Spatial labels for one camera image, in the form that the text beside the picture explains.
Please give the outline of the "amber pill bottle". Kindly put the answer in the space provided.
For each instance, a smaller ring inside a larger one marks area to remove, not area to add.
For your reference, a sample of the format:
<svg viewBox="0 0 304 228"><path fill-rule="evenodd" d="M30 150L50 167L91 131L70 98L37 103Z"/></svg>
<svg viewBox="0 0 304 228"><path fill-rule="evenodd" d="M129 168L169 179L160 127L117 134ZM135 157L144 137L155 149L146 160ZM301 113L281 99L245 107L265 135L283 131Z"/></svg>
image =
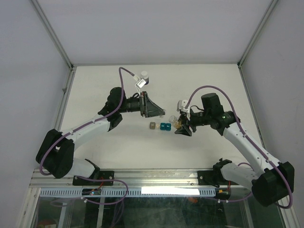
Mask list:
<svg viewBox="0 0 304 228"><path fill-rule="evenodd" d="M169 123L175 128L175 129L179 129L182 125L182 122L179 118L177 118L176 116L172 115L169 118Z"/></svg>

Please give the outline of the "tan pill box compartment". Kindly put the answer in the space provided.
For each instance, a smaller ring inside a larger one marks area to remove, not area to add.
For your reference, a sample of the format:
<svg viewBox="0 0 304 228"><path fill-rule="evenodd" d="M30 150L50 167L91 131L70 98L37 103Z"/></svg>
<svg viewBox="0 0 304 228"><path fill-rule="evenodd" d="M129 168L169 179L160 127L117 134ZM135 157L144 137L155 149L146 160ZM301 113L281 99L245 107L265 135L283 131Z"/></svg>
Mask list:
<svg viewBox="0 0 304 228"><path fill-rule="evenodd" d="M156 122L150 122L149 124L149 129L150 130L155 130L155 129L159 129L160 125Z"/></svg>

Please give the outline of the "teal pill box compartments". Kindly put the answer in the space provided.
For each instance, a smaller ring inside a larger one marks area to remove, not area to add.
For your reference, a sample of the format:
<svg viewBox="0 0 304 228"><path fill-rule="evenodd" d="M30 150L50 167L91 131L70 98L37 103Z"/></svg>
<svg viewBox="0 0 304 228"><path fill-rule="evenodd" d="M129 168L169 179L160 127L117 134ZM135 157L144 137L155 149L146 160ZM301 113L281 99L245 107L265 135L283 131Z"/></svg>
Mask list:
<svg viewBox="0 0 304 228"><path fill-rule="evenodd" d="M171 123L160 123L161 131L171 131Z"/></svg>

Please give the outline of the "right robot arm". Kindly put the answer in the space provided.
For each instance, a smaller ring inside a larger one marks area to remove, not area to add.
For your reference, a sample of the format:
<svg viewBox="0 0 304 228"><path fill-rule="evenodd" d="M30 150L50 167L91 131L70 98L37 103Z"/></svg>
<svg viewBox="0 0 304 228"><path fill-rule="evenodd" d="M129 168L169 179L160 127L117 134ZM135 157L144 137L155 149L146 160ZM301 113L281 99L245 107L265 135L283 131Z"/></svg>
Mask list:
<svg viewBox="0 0 304 228"><path fill-rule="evenodd" d="M180 100L180 113L175 134L192 136L198 126L210 126L232 143L248 161L251 169L236 165L231 160L220 159L212 172L203 180L219 187L231 181L250 190L254 198L264 207L277 203L294 192L295 169L289 162L282 163L250 137L233 111L225 112L216 93L201 97L203 109L193 112L187 100Z"/></svg>

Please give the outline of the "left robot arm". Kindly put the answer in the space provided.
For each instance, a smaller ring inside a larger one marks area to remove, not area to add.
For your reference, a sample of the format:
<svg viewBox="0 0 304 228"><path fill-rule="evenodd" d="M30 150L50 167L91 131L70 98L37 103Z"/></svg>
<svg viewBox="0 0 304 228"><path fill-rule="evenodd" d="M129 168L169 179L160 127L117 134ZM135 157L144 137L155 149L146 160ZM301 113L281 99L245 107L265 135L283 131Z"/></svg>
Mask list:
<svg viewBox="0 0 304 228"><path fill-rule="evenodd" d="M47 132L36 155L41 174L56 179L82 176L88 184L96 184L101 179L100 168L89 159L75 158L74 152L96 136L113 130L123 120L122 114L131 112L139 112L145 118L165 115L165 110L155 104L146 91L127 98L121 87L115 87L92 120L62 132L56 129Z"/></svg>

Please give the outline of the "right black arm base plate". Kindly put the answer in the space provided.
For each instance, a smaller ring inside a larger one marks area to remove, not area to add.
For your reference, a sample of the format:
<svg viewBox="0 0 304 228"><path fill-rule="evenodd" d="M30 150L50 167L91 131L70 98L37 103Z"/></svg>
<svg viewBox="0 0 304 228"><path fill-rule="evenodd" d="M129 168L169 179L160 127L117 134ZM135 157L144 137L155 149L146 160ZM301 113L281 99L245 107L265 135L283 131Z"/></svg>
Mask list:
<svg viewBox="0 0 304 228"><path fill-rule="evenodd" d="M213 170L200 170L197 171L197 180L200 186L211 185L219 188L221 185L231 185L237 186L238 184L233 181L228 181L224 179L221 174L216 173Z"/></svg>

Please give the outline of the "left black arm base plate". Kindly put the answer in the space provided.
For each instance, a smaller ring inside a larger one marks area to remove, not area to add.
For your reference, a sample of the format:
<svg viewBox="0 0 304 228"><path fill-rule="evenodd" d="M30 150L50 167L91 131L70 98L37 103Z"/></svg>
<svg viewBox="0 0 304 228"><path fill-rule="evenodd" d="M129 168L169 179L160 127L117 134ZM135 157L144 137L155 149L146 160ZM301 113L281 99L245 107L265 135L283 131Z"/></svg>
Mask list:
<svg viewBox="0 0 304 228"><path fill-rule="evenodd" d="M100 170L95 176L88 177L92 180L86 180L80 177L74 177L73 186L113 186L114 171Z"/></svg>

